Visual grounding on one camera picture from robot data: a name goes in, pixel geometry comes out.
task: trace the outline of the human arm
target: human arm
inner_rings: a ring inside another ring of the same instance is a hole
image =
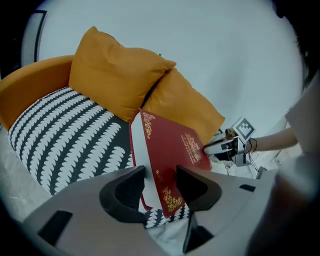
[[[273,151],[293,147],[298,143],[292,128],[287,128],[272,135],[251,138],[246,143],[246,153],[256,151]]]

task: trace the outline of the orange cushion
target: orange cushion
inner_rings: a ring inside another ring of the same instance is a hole
[[[71,65],[69,87],[129,122],[154,83],[176,63],[142,48],[125,48],[94,26]]]
[[[143,109],[194,129],[203,144],[211,140],[225,121],[175,67],[158,81]]]

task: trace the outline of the gold ornamental design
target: gold ornamental design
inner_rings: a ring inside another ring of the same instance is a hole
[[[160,181],[161,183],[164,183],[164,178],[162,178],[162,177],[160,176],[160,172],[159,172],[158,170],[156,170],[155,173],[156,173],[156,175],[158,176],[159,181]]]
[[[168,210],[169,212],[173,212],[173,210],[181,205],[182,203],[182,199],[181,197],[179,197],[178,199],[176,199],[175,197],[172,197],[171,196],[171,190],[168,189],[167,187],[162,191],[162,193],[164,193],[164,200],[165,200],[165,203],[167,204],[168,206]]]
[[[144,121],[144,126],[145,126],[146,137],[148,139],[150,139],[150,135],[152,132],[150,120],[156,119],[156,118],[152,114],[147,114],[145,112],[142,112],[142,114],[143,114],[143,121]]]

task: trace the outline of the black and white patterned cushion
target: black and white patterned cushion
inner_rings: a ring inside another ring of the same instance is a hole
[[[132,167],[129,136],[128,123],[69,87],[37,100],[8,132],[18,158],[52,195],[73,182]],[[189,209],[185,205],[168,219],[159,209],[145,214],[151,228],[188,218]]]

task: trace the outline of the red menu cover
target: red menu cover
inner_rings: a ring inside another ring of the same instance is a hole
[[[162,209],[166,218],[172,216],[185,204],[176,185],[176,166],[211,170],[197,132],[139,109],[130,123],[130,140],[133,164],[146,170],[144,203]]]

